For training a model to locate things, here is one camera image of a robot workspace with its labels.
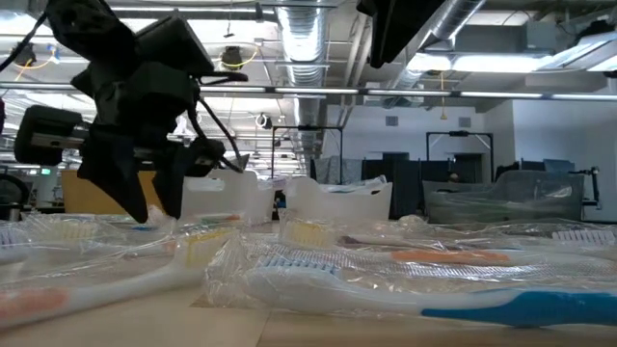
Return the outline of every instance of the person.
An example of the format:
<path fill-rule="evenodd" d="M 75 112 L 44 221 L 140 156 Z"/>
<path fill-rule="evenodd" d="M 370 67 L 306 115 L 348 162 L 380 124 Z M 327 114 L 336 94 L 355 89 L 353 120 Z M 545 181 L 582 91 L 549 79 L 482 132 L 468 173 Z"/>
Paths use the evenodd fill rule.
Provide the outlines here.
<path fill-rule="evenodd" d="M 448 183 L 461 183 L 461 178 L 457 173 L 447 172 L 447 182 Z"/>

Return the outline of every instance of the black frame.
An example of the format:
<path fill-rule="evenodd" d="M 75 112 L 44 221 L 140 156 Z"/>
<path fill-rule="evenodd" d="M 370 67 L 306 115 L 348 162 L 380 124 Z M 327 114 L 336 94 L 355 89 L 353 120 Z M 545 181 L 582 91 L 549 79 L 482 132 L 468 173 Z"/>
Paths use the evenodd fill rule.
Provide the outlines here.
<path fill-rule="evenodd" d="M 339 169 L 339 184 L 343 184 L 343 127 L 342 126 L 312 126 L 312 125 L 300 125 L 300 126 L 290 126 L 290 125 L 274 125 L 272 127 L 272 157 L 271 157 L 271 161 L 270 161 L 270 177 L 274 178 L 274 151 L 276 150 L 276 142 L 277 142 L 277 130 L 279 129 L 295 129 L 298 130 L 299 132 L 302 131 L 310 131 L 310 132 L 315 132 L 315 131 L 320 131 L 320 130 L 338 130 L 338 132 L 340 133 L 340 146 L 339 146 L 339 157 L 340 157 L 340 161 L 339 161 L 339 165 L 340 165 L 340 169 Z"/>
<path fill-rule="evenodd" d="M 489 138 L 491 152 L 491 182 L 495 182 L 495 146 L 493 133 L 476 133 L 468 131 L 430 131 L 426 133 L 426 161 L 431 161 L 431 136 L 447 135 L 449 137 L 486 136 Z"/>

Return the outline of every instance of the wooden table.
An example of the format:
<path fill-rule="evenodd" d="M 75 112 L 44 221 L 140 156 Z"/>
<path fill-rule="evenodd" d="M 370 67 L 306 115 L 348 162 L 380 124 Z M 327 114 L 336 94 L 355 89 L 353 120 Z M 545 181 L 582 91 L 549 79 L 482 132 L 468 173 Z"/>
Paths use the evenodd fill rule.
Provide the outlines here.
<path fill-rule="evenodd" d="M 519 330 L 458 321 L 376 320 L 192 307 L 198 288 L 0 333 L 2 347 L 572 346 L 613 347 L 617 329 Z"/>

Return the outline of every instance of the white wall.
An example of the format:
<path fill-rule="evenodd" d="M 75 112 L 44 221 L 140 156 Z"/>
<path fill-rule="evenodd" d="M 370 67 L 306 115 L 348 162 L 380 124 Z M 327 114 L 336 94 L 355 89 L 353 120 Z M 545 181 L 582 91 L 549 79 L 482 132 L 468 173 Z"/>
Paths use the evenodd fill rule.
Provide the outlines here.
<path fill-rule="evenodd" d="M 511 165 L 516 159 L 514 103 L 506 101 L 486 113 L 484 124 L 495 138 L 495 167 Z"/>
<path fill-rule="evenodd" d="M 329 107 L 329 121 L 336 123 L 337 106 Z M 412 160 L 426 157 L 426 132 L 453 131 L 459 128 L 459 117 L 470 117 L 467 131 L 483 132 L 484 115 L 473 108 L 447 108 L 447 120 L 441 120 L 442 109 L 431 111 L 417 108 L 386 110 L 380 107 L 359 106 L 354 109 L 344 131 L 343 157 L 349 159 L 381 159 L 382 152 L 408 152 Z M 386 116 L 398 116 L 398 127 L 386 127 Z M 438 136 L 431 137 L 431 142 Z M 338 134 L 327 136 L 324 156 L 338 155 Z M 453 153 L 486 153 L 488 150 L 474 137 L 449 138 L 443 136 L 432 148 L 431 159 L 445 160 Z"/>
<path fill-rule="evenodd" d="M 617 104 L 515 101 L 514 125 L 518 159 L 566 159 L 577 170 L 599 167 L 604 209 L 587 207 L 585 216 L 587 220 L 617 221 Z M 586 186 L 587 197 L 593 197 L 591 179 Z"/>

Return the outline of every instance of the cardboard box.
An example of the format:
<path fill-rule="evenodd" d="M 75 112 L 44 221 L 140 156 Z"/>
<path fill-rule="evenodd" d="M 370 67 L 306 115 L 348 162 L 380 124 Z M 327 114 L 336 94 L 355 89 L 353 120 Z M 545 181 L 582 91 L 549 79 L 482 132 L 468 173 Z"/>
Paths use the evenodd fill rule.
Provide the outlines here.
<path fill-rule="evenodd" d="M 163 210 L 152 185 L 155 174 L 140 172 L 139 180 L 148 206 L 155 205 Z M 75 170 L 62 171 L 62 189 L 66 213 L 126 214 L 122 207 L 89 180 L 78 178 Z"/>

